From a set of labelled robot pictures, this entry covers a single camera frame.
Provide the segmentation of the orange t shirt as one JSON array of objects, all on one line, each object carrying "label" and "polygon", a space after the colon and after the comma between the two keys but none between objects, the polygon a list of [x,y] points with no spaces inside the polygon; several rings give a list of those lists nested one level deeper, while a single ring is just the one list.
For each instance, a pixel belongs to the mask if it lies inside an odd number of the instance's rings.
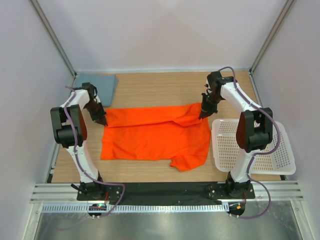
[{"label": "orange t shirt", "polygon": [[159,161],[181,172],[205,164],[211,142],[200,103],[107,109],[101,160]]}]

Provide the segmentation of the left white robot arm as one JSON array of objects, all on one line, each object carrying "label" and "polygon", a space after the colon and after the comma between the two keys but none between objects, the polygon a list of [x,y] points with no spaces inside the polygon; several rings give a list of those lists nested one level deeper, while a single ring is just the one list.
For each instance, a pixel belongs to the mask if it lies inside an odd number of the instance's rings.
[{"label": "left white robot arm", "polygon": [[71,155],[79,172],[79,186],[71,185],[78,191],[77,198],[101,200],[106,194],[106,187],[88,151],[88,132],[82,110],[87,110],[91,120],[104,127],[108,125],[106,112],[97,88],[90,82],[68,89],[71,94],[66,102],[50,110],[54,140]]}]

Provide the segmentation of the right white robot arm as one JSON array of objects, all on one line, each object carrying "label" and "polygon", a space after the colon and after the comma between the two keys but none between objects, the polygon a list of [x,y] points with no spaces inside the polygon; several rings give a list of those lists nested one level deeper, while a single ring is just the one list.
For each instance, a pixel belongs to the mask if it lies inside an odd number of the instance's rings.
[{"label": "right white robot arm", "polygon": [[241,89],[234,76],[223,77],[213,71],[206,77],[206,92],[202,93],[199,119],[218,112],[220,101],[228,101],[238,112],[239,120],[235,134],[239,147],[235,165],[225,183],[216,192],[232,199],[244,197],[250,191],[250,171],[255,155],[273,140],[273,112],[262,108]]}]

